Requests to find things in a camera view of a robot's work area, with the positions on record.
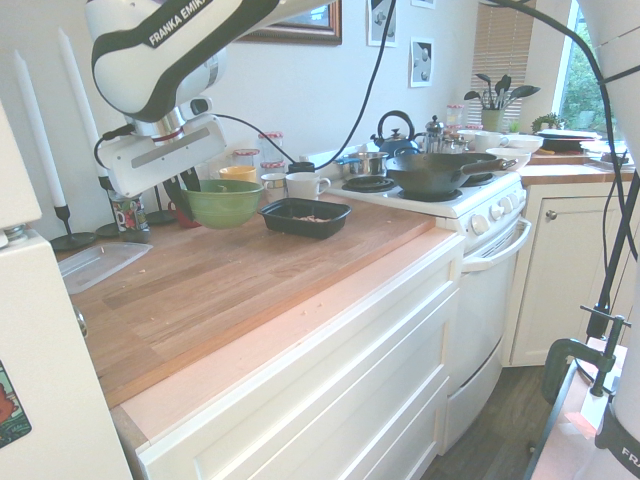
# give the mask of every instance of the white wall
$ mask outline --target white wall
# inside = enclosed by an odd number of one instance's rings
[[[13,51],[27,62],[75,231],[93,231],[111,221],[105,192],[96,181],[92,146],[82,127],[57,41],[58,27],[71,38],[100,132],[119,127],[122,117],[100,98],[90,72],[91,45],[83,3],[0,0],[0,98],[2,99],[43,211],[34,226],[51,239],[64,234],[52,209],[34,137],[20,97]],[[435,10],[398,0],[398,48],[388,48],[369,107],[352,144],[365,142],[387,111],[400,109],[422,131],[431,115],[444,117],[446,104],[460,103],[468,90],[476,25],[476,0],[439,0]],[[358,114],[377,48],[366,46],[365,0],[343,1],[343,44],[339,47],[235,43],[220,83],[206,93],[218,113],[243,118],[263,130],[285,133],[294,158],[339,147]],[[411,36],[435,39],[433,86],[408,87]],[[388,122],[388,129],[393,127]],[[253,147],[256,134],[224,121],[229,151]],[[148,211],[155,200],[145,194]]]

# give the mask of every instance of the white refrigerator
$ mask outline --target white refrigerator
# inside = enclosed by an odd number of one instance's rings
[[[0,206],[0,478],[131,479],[1,104]]]

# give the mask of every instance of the wooden floor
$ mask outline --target wooden floor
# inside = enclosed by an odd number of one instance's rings
[[[484,409],[421,480],[519,480],[551,412],[542,398],[543,367],[505,368]]]

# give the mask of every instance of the white candle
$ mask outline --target white candle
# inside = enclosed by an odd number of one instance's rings
[[[93,150],[95,144],[100,140],[100,136],[98,135],[96,122],[93,119],[93,114],[91,113],[87,92],[84,88],[84,84],[82,83],[82,78],[80,77],[80,70],[78,69],[76,57],[73,54],[71,41],[61,28],[58,29],[58,42],[60,43],[60,50],[62,52],[64,65],[67,67],[67,74],[69,75],[69,81],[71,82],[71,89],[73,90],[73,95],[76,98],[76,103],[80,110],[80,116],[82,117],[82,123],[84,124],[84,131],[87,134],[89,144]],[[98,172],[99,177],[106,177],[109,175],[107,170],[101,167],[98,162],[94,161],[93,163],[96,166],[96,171]]]
[[[20,91],[22,92],[22,99],[27,107],[27,115],[29,116],[31,129],[36,138],[36,146],[40,153],[40,161],[44,167],[45,176],[47,177],[53,205],[55,207],[64,207],[67,202],[64,199],[64,193],[62,193],[62,185],[60,185],[56,164],[53,161],[51,147],[47,140],[47,132],[44,129],[44,122],[42,121],[42,115],[40,115],[40,109],[38,108],[36,92],[33,90],[29,69],[17,50],[15,51],[14,60],[18,72],[18,83],[20,85]]]

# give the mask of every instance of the oven handle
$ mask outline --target oven handle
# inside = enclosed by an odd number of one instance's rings
[[[518,239],[513,242],[509,247],[501,251],[500,253],[489,258],[467,258],[462,261],[462,273],[481,272],[494,267],[498,263],[506,260],[507,258],[515,255],[529,238],[531,232],[531,222],[524,218],[518,219],[518,226],[522,226],[522,233]]]

